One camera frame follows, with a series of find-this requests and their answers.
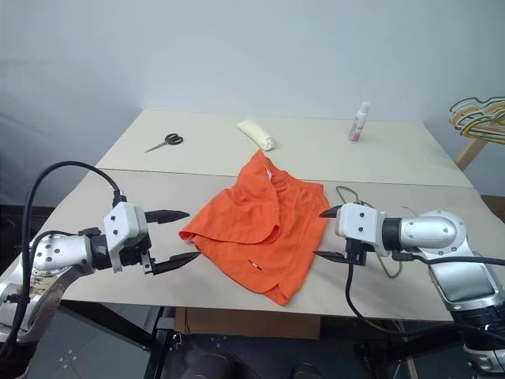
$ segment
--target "green wire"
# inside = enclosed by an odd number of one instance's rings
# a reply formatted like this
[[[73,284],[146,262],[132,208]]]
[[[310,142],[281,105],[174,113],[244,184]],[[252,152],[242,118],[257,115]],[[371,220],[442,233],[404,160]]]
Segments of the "green wire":
[[[342,200],[342,203],[345,204],[347,203],[346,199],[344,198],[344,196],[342,195],[342,193],[340,192],[340,190],[346,190],[348,192],[351,192],[355,197],[356,199],[354,200],[354,202],[360,202],[370,208],[375,208],[374,206],[372,206],[370,203],[366,202],[366,201],[362,201],[360,200],[360,197],[358,196],[357,192],[354,191],[352,188],[349,188],[349,187],[345,187],[345,186],[336,186],[335,189],[337,190],[337,194],[339,195],[340,197],[340,200]],[[402,270],[403,270],[403,263],[402,262],[399,262],[398,263],[398,270],[394,273],[394,274],[391,274],[388,270],[387,270],[387,267],[386,265],[384,264],[384,261],[382,259],[382,257],[380,257],[379,255],[377,255],[377,258],[379,258],[379,262],[380,262],[380,265],[382,266],[382,269],[384,270],[384,273],[386,274],[386,276],[390,279],[394,279],[396,278],[397,276],[399,276],[401,273],[402,273]]]

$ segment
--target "spray bottle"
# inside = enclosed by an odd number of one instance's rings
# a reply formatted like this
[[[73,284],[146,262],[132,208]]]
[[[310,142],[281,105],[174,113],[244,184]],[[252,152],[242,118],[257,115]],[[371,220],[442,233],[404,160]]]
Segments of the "spray bottle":
[[[350,128],[348,140],[350,142],[357,142],[360,139],[361,131],[365,126],[366,119],[368,118],[368,110],[370,109],[370,103],[364,101],[361,103],[360,110],[356,113],[354,118],[353,127]]]

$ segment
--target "orange shorts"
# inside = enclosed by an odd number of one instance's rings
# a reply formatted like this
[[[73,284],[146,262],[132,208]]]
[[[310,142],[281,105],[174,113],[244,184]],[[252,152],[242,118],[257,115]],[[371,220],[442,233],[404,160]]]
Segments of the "orange shorts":
[[[258,151],[237,183],[179,232],[230,278],[285,305],[301,287],[326,227],[323,185],[302,182]]]

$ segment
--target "table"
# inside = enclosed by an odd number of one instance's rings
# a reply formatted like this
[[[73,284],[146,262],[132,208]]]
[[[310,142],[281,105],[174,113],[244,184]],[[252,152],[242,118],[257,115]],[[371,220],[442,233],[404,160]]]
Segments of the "table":
[[[236,124],[244,119],[143,111],[97,167],[113,177],[129,201],[145,211],[175,209],[195,215],[221,189],[234,184],[234,176],[256,151],[256,146],[236,130]],[[254,120],[279,142],[279,147],[267,154],[274,164],[300,179],[322,182],[330,204],[340,204],[335,186],[344,185],[390,216],[411,216],[412,212],[421,214],[437,208],[454,212],[466,221],[474,250],[489,257],[503,257],[505,226],[491,214],[422,123],[368,122],[360,142],[350,144],[346,140],[349,120]],[[168,133],[181,134],[185,142],[144,153]],[[107,183],[90,173],[55,209],[43,230],[73,232],[101,227],[110,201]],[[150,225],[151,255],[164,261],[171,255],[194,250],[178,237],[187,221]],[[344,241],[335,236],[334,224],[330,220],[321,250],[343,251]],[[352,288],[353,301],[364,315],[424,321],[451,319],[430,282],[426,266],[405,263],[401,276],[390,280],[375,255],[368,256],[365,267],[355,268]],[[387,260],[386,265],[397,264]],[[504,281],[503,268],[496,271]],[[303,288],[281,307],[247,291],[200,256],[160,276],[145,276],[140,266],[130,266],[118,274],[104,270],[80,278],[65,293],[63,306],[125,336],[129,342],[151,348],[146,377],[159,377],[166,350],[174,344],[173,331],[155,328],[150,335],[96,302],[353,316],[344,298],[346,273],[346,265],[316,257]],[[161,309],[159,317],[171,313],[173,309]],[[457,332],[442,338],[458,339]],[[404,350],[397,351],[395,359],[425,351],[426,347],[425,343],[413,342],[407,353]]]

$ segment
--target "white wall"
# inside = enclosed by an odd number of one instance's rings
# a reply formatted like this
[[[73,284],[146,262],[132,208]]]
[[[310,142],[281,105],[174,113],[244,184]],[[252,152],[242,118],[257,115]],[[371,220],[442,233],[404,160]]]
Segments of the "white wall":
[[[352,118],[368,99],[371,118],[424,121],[454,158],[449,106],[505,94],[502,0],[1,4],[4,204],[55,161],[96,163],[144,107]],[[504,158],[489,144],[467,169],[482,193],[505,195]],[[82,174],[54,174],[37,204]]]

